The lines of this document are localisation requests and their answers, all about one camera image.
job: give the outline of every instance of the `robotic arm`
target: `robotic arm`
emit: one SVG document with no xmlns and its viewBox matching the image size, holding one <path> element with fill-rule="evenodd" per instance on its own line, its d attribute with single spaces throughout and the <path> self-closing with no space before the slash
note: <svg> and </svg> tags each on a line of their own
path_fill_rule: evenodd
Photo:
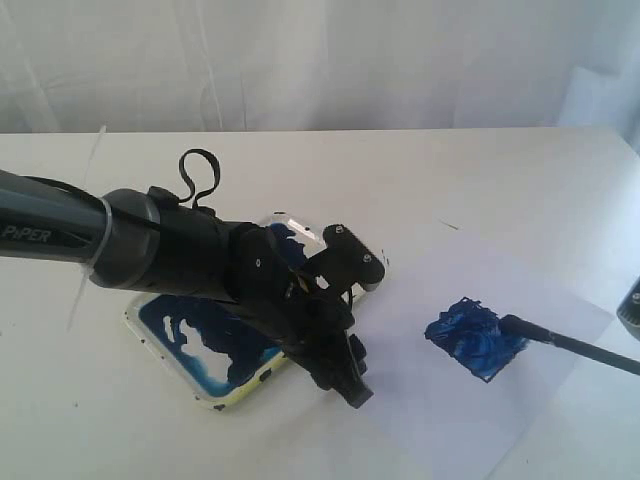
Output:
<svg viewBox="0 0 640 480">
<path fill-rule="evenodd" d="M 212 189 L 195 194 L 186 174 L 188 154 L 214 170 Z M 180 159 L 191 195 L 159 187 L 93 197 L 62 182 L 0 170 L 0 255 L 76 262 L 93 268 L 105 288 L 212 298 L 277 343 L 325 390 L 355 408 L 372 392 L 361 379 L 366 351 L 355 335 L 342 295 L 358 283 L 373 290 L 382 263 L 343 225 L 324 230 L 327 248 L 302 268 L 280 257 L 268 228 L 228 222 L 198 206 L 220 180 L 214 155 L 192 149 Z M 192 208 L 182 203 L 195 198 Z M 322 276 L 327 288 L 316 279 Z"/>
</svg>

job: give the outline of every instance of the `white backdrop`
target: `white backdrop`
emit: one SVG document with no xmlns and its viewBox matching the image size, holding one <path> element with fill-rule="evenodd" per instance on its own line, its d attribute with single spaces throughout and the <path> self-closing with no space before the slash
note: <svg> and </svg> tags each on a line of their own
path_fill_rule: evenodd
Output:
<svg viewBox="0 0 640 480">
<path fill-rule="evenodd" d="M 606 124 L 637 148 L 639 38 L 636 0 L 0 0 L 0 131 Z"/>
</svg>

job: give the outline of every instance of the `white table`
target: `white table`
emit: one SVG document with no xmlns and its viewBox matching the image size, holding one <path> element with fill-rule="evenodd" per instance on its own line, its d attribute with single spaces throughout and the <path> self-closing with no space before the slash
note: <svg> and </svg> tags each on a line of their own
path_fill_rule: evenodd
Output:
<svg viewBox="0 0 640 480">
<path fill-rule="evenodd" d="M 0 168 L 81 185 L 95 137 L 0 135 Z M 284 209 L 317 225 L 341 221 L 384 247 L 395 269 L 420 253 L 424 220 L 436 218 L 610 312 L 640 275 L 640 162 L 608 130 L 108 133 L 85 187 L 183 193 L 177 159 L 194 146 L 221 159 L 223 181 L 207 203 L 223 218 Z M 3 478 L 426 476 L 298 367 L 237 409 L 209 412 L 123 326 L 132 293 L 89 286 L 67 333 L 77 266 L 2 259 L 0 268 Z M 640 358 L 617 321 L 599 344 Z M 579 361 L 492 478 L 640 478 L 640 381 L 599 372 Z"/>
</svg>

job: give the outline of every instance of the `blue paint smear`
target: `blue paint smear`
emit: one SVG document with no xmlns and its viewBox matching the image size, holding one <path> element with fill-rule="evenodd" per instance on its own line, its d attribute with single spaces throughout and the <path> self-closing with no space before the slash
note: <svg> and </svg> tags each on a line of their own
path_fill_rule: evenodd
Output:
<svg viewBox="0 0 640 480">
<path fill-rule="evenodd" d="M 528 344 L 528 339 L 503 333 L 498 315 L 479 301 L 463 298 L 441 312 L 424 336 L 455 358 L 473 375 L 489 383 Z"/>
<path fill-rule="evenodd" d="M 280 255 L 292 268 L 300 268 L 307 257 L 304 244 L 295 239 L 297 234 L 282 223 L 273 223 L 269 228 L 276 237 Z M 175 341 L 171 341 L 165 331 L 166 316 L 171 317 L 170 327 Z M 140 309 L 139 317 L 193 379 L 213 397 L 228 395 L 234 388 L 249 381 L 262 365 L 280 352 L 267 337 L 209 299 L 160 295 Z M 197 356 L 182 351 L 182 346 L 187 343 L 186 336 L 180 332 L 182 321 L 199 333 L 204 346 L 229 357 L 232 363 L 227 370 L 227 378 L 213 378 Z"/>
</svg>

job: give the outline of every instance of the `white paper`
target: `white paper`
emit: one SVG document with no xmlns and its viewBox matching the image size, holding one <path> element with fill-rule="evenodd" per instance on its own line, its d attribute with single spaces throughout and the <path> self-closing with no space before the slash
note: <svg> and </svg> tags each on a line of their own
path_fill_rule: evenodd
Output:
<svg viewBox="0 0 640 480">
<path fill-rule="evenodd" d="M 530 342 L 485 384 L 425 340 L 441 311 L 466 296 L 500 317 L 515 314 L 587 342 L 612 320 L 463 232 L 430 245 L 412 269 L 393 272 L 385 283 L 358 312 L 368 351 L 365 379 L 375 392 L 361 411 L 428 463 L 435 479 L 488 475 L 544 411 L 577 358 Z M 609 368 L 602 366 L 603 375 Z"/>
</svg>

